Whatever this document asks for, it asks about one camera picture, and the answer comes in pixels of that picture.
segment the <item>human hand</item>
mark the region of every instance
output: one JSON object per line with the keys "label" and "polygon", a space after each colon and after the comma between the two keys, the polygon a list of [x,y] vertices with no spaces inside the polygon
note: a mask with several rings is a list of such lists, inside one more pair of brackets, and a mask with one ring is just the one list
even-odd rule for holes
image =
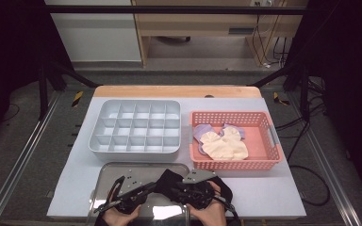
{"label": "human hand", "polygon": [[129,222],[138,217],[140,214],[140,207],[141,205],[129,215],[123,214],[113,207],[106,210],[102,218],[109,226],[126,226]]}
{"label": "human hand", "polygon": [[[216,195],[220,196],[220,187],[211,181],[208,182],[214,188]],[[187,204],[187,208],[190,214],[201,220],[205,226],[226,225],[224,206],[216,200],[212,200],[208,207],[202,210],[197,210],[190,204]]]}

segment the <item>desk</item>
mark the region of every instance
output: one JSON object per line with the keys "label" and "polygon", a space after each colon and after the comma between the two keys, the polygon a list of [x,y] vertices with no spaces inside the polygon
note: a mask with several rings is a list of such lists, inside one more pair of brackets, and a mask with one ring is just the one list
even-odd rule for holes
{"label": "desk", "polygon": [[[212,95],[215,98],[204,98]],[[89,150],[89,139],[102,104],[109,99],[171,99],[181,104],[181,145],[174,162],[192,169],[189,158],[189,112],[191,110],[269,111],[259,89],[207,86],[113,86],[96,89],[86,118],[63,172],[60,175],[47,216],[85,218],[90,209],[91,192],[105,161]],[[300,195],[283,160],[269,171],[217,172],[232,189],[241,218],[300,218],[306,215]]]}
{"label": "desk", "polygon": [[[252,7],[253,0],[132,0],[133,6],[215,6]],[[272,7],[305,7],[308,0],[272,0]],[[142,64],[146,66],[151,37],[245,37],[257,66],[267,62],[274,37],[293,38],[302,16],[226,14],[135,14]]]}

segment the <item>basket handle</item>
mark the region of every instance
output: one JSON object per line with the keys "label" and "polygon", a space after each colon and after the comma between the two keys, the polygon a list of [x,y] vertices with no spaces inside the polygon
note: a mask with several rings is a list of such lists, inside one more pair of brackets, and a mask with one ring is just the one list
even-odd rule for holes
{"label": "basket handle", "polygon": [[269,129],[267,130],[269,137],[270,137],[270,142],[272,147],[275,146],[275,144],[279,144],[279,140],[276,138],[276,132],[275,132],[275,127],[274,125],[270,125]]}
{"label": "basket handle", "polygon": [[193,127],[190,124],[189,125],[189,144],[192,144],[192,142],[193,142]]}

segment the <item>wire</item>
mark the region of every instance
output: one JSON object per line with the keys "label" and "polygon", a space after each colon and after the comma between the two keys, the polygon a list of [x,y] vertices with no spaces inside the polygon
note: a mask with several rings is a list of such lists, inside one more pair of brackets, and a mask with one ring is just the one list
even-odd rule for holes
{"label": "wire", "polygon": [[[272,3],[272,1],[268,1],[268,2],[270,2],[270,5],[268,6],[268,7],[272,7],[272,5],[273,5],[273,3]],[[260,2],[258,2],[258,5],[256,6],[256,7],[262,7],[261,6],[261,4],[260,4]],[[266,16],[268,16],[268,15],[263,15],[262,17],[261,17],[261,20],[263,20],[264,18],[266,18]],[[268,31],[270,31],[270,27],[269,28],[267,28],[267,30],[265,30],[265,31],[262,31],[262,32],[260,32],[260,31],[258,31],[258,32],[260,32],[261,34],[264,34],[264,33],[267,33]]]}
{"label": "wire", "polygon": [[297,138],[298,136],[279,136],[278,138]]}
{"label": "wire", "polygon": [[[313,98],[311,99],[311,101],[314,100],[314,99],[316,99],[316,98],[320,98],[320,96],[313,97]],[[313,113],[316,109],[320,108],[320,107],[323,106],[323,105],[324,105],[324,103],[321,103],[321,104],[313,107],[313,108],[310,110],[310,117],[313,117],[312,113]],[[291,121],[291,122],[287,123],[286,125],[284,125],[284,126],[286,126],[286,127],[281,127],[281,128],[283,128],[283,129],[284,129],[284,128],[288,128],[288,127],[290,127],[292,124],[296,124],[297,122],[299,122],[302,118],[303,118],[303,117],[300,117],[300,118],[298,118],[298,119],[296,119],[296,120],[294,120],[294,121]],[[307,121],[307,122],[304,124],[304,128],[302,129],[302,131],[301,131],[301,133],[299,134],[299,136],[296,137],[296,140],[295,140],[295,142],[294,142],[294,144],[293,144],[293,146],[292,146],[292,148],[291,148],[291,150],[290,150],[290,153],[288,154],[288,157],[287,157],[287,162],[288,162],[288,164],[289,164],[290,158],[292,157],[293,153],[294,153],[295,150],[296,150],[296,146],[298,145],[299,140],[302,138],[303,134],[305,134],[305,133],[308,131],[309,126],[310,126],[310,121]],[[317,172],[315,172],[314,170],[309,169],[309,168],[307,168],[307,167],[303,167],[303,166],[299,166],[299,165],[289,165],[289,167],[290,167],[291,169],[293,169],[293,168],[298,168],[298,169],[306,170],[306,171],[312,173],[313,175],[315,175],[317,178],[319,178],[319,179],[322,181],[322,183],[324,184],[324,186],[325,186],[325,188],[326,188],[327,193],[326,193],[326,198],[325,198],[324,201],[322,201],[322,202],[312,202],[312,201],[309,201],[309,200],[307,200],[307,199],[302,199],[303,202],[305,202],[305,203],[307,203],[307,204],[314,205],[314,206],[324,206],[325,204],[327,204],[327,203],[330,201],[331,191],[330,191],[330,189],[329,189],[329,186],[328,186],[328,184],[325,182],[325,180],[324,180]]]}
{"label": "wire", "polygon": [[221,204],[223,204],[224,205],[224,207],[225,207],[225,209],[226,210],[228,210],[228,211],[230,211],[232,214],[233,214],[233,216],[234,216],[234,223],[237,223],[237,225],[238,226],[240,226],[240,220],[239,220],[239,216],[238,216],[238,213],[237,213],[237,211],[235,210],[235,207],[234,207],[234,205],[233,204],[231,204],[230,202],[228,202],[225,198],[223,198],[223,197],[216,197],[216,196],[214,196],[213,197],[213,200],[216,200],[216,201],[218,201],[218,202],[220,202]]}
{"label": "wire", "polygon": [[313,82],[311,79],[308,79],[308,85],[310,88],[312,88],[317,93],[323,94],[325,92],[323,86]]}
{"label": "wire", "polygon": [[309,103],[312,103],[314,100],[316,100],[316,99],[318,99],[318,98],[322,99],[322,95],[312,97],[308,102],[309,102]]}
{"label": "wire", "polygon": [[280,68],[284,68],[284,64],[285,64],[285,62],[287,61],[287,60],[284,58],[284,55],[285,55],[285,46],[286,46],[286,45],[287,45],[287,37],[284,38],[284,46],[283,46],[283,48],[282,48],[282,55],[281,55],[281,59],[282,59],[283,64],[282,64],[282,66],[281,66]]}
{"label": "wire", "polygon": [[312,201],[309,201],[309,200],[307,200],[307,199],[302,199],[303,202],[305,202],[305,203],[307,203],[307,204],[314,205],[314,206],[324,206],[325,204],[327,204],[327,203],[330,201],[330,199],[331,199],[331,191],[330,191],[330,188],[329,188],[328,184],[325,182],[325,180],[324,180],[317,172],[315,172],[314,170],[309,169],[309,168],[307,168],[307,167],[298,166],[298,165],[289,165],[289,167],[290,167],[291,169],[293,169],[293,168],[298,168],[298,169],[302,169],[302,170],[306,170],[306,171],[311,172],[312,174],[314,174],[317,178],[319,178],[319,179],[322,181],[322,183],[323,183],[324,186],[325,186],[325,189],[327,190],[327,195],[326,195],[326,198],[325,198],[324,201],[322,201],[322,202],[312,202]]}
{"label": "wire", "polygon": [[10,105],[16,106],[17,110],[16,110],[16,112],[15,112],[12,116],[10,116],[10,117],[8,117],[8,118],[6,118],[6,119],[3,119],[2,121],[11,120],[11,119],[13,119],[15,116],[17,116],[17,114],[19,114],[20,107],[19,107],[18,105],[16,105],[16,104],[10,104]]}
{"label": "wire", "polygon": [[277,37],[277,40],[275,41],[274,47],[272,48],[272,57],[279,60],[287,60],[284,58],[284,55],[288,55],[287,52],[285,52],[286,46],[287,46],[287,37],[284,37],[284,44],[283,44],[283,50],[282,52],[275,52],[275,49],[277,48],[278,41],[280,40],[280,37]]}
{"label": "wire", "polygon": [[[277,24],[277,21],[278,21],[279,16],[280,16],[280,15],[277,15],[277,17],[276,17],[276,19],[275,19],[275,22],[274,22],[274,24],[273,24],[273,26],[272,26],[271,35],[272,35],[272,33],[274,32],[274,29],[275,29],[275,26],[276,26],[276,24]],[[259,29],[258,29],[259,19],[260,19],[260,16],[257,14],[256,26],[255,26],[255,29],[254,29],[254,33],[253,33],[253,35],[252,35],[252,45],[253,45],[254,50],[255,50],[255,53],[256,53],[256,55],[257,55],[257,59],[258,59],[260,65],[263,65],[263,64],[264,64],[264,63],[261,61],[260,57],[258,57],[258,52],[257,52],[257,50],[256,50],[256,48],[255,48],[255,32],[256,32],[256,30],[257,30],[257,34],[258,34],[258,37],[259,37],[259,40],[260,40],[261,49],[262,49],[262,51],[263,51],[263,57],[269,62],[268,64],[270,64],[270,65],[272,65],[272,64],[274,64],[274,63],[278,63],[278,61],[273,62],[273,61],[268,60],[267,57],[266,57],[265,49],[267,49],[267,47],[269,47],[269,42],[267,43],[266,48],[264,48],[263,41],[262,41],[261,36],[260,36],[260,31],[259,31]]]}

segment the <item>crumpled fabric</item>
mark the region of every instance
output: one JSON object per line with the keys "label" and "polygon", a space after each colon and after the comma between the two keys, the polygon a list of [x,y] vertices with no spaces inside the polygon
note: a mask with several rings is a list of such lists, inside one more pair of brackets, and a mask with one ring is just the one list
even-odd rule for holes
{"label": "crumpled fabric", "polygon": [[242,160],[249,155],[239,130],[233,126],[223,128],[222,137],[208,131],[199,140],[203,143],[202,150],[213,160]]}
{"label": "crumpled fabric", "polygon": [[[227,127],[233,127],[235,129],[237,129],[239,131],[240,134],[240,138],[241,139],[245,139],[245,130],[243,128],[237,127],[235,125],[232,124],[227,124],[225,123],[224,126],[222,127],[222,130],[220,131],[219,135],[220,137],[224,136],[224,131],[223,129],[227,128]],[[201,154],[207,155],[207,153],[203,150],[202,146],[203,143],[201,141],[201,137],[203,134],[207,133],[207,132],[215,132],[215,130],[213,129],[213,127],[210,124],[198,124],[194,129],[193,129],[193,137],[198,141],[199,143],[199,147],[198,147],[198,151]]]}
{"label": "crumpled fabric", "polygon": [[193,137],[198,140],[199,142],[199,153],[201,154],[207,154],[204,152],[204,150],[202,149],[202,141],[201,141],[201,137],[203,134],[207,133],[207,132],[215,132],[213,127],[211,127],[210,124],[198,124],[194,129],[193,129]]}

